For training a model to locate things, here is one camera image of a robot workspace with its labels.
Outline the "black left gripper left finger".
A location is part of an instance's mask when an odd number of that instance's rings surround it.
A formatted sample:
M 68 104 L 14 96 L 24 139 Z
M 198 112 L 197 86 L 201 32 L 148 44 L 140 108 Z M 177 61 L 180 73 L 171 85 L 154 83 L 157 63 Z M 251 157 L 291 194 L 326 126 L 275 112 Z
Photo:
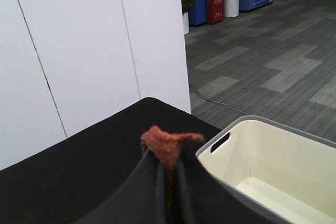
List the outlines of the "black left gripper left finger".
M 146 151 L 126 181 L 76 223 L 167 223 L 164 165 Z

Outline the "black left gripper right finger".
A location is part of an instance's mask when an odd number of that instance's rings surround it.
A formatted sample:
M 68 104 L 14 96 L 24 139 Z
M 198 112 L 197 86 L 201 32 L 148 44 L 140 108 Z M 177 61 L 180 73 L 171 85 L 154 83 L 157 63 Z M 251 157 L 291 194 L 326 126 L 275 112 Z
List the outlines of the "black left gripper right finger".
M 200 164 L 195 154 L 180 155 L 178 174 L 186 185 L 183 196 L 188 197 L 196 223 L 265 223 L 265 218 L 234 197 Z

